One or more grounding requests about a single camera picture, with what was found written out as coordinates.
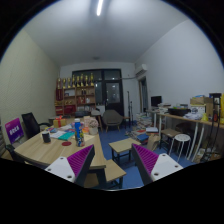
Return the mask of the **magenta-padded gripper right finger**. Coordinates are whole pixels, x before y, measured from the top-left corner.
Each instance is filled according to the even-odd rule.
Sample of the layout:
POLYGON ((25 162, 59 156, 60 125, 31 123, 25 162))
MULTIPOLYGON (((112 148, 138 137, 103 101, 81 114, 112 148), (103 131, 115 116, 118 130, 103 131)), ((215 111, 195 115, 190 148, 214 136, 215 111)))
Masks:
POLYGON ((182 169, 182 166, 166 153, 158 155, 137 144, 132 144, 131 152, 144 185, 182 169))

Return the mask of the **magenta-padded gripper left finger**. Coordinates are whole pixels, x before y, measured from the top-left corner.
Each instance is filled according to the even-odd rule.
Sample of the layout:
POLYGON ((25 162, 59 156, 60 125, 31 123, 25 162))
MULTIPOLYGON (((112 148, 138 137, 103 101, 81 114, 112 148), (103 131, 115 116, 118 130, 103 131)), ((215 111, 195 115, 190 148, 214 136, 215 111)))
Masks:
POLYGON ((94 155, 94 145, 90 145, 68 158, 59 157, 46 168, 46 171, 79 186, 84 186, 85 178, 94 155))

